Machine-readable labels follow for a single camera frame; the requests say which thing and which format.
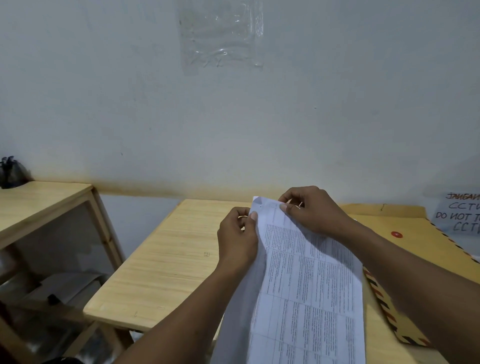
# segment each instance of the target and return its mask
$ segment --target table top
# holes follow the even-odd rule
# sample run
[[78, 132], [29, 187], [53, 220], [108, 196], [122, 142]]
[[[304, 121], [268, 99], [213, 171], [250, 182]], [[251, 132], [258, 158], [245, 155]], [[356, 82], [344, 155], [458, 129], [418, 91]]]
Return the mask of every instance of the table top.
[[[85, 306], [84, 313], [121, 328], [148, 331], [215, 269], [216, 231], [245, 202], [184, 200]], [[363, 282], [368, 363], [446, 363], [439, 352], [398, 342], [370, 286]]]
[[85, 183], [29, 182], [0, 190], [0, 238], [91, 189]]

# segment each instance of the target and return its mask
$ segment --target person's left hand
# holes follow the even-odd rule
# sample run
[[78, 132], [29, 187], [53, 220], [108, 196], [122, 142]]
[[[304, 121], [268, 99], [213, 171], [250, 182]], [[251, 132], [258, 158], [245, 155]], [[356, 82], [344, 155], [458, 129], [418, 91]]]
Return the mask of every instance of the person's left hand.
[[217, 268], [224, 272], [244, 275], [257, 256], [255, 224], [258, 215], [252, 212], [247, 217], [249, 211], [248, 207], [234, 207], [220, 223], [216, 233], [219, 255]]

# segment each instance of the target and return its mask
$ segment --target forearm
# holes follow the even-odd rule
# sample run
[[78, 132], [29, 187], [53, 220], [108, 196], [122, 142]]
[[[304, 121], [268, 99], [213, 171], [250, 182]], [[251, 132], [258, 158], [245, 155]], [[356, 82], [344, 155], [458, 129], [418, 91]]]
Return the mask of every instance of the forearm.
[[352, 223], [338, 238], [451, 363], [480, 356], [480, 285]]
[[116, 364], [201, 362], [242, 278], [242, 273], [217, 268], [180, 306], [120, 356]]

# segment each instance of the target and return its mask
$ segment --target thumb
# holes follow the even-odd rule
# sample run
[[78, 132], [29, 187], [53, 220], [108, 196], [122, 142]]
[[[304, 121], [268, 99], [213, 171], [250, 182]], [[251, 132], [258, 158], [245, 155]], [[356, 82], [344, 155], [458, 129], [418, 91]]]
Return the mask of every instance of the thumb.
[[256, 211], [252, 212], [245, 221], [245, 232], [248, 234], [255, 234], [255, 224], [257, 223], [258, 214]]
[[281, 204], [280, 210], [285, 212], [287, 215], [292, 216], [298, 222], [302, 221], [302, 217], [304, 214], [303, 208], [297, 207], [292, 204]]

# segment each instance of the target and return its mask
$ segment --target person's right hand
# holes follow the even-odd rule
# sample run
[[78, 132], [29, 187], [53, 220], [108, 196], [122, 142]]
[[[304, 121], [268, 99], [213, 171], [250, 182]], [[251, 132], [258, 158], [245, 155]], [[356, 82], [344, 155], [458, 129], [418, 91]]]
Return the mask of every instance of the person's right hand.
[[280, 209], [307, 229], [336, 240], [344, 237], [355, 220], [349, 217], [328, 195], [317, 186], [292, 187], [278, 199], [285, 204]]

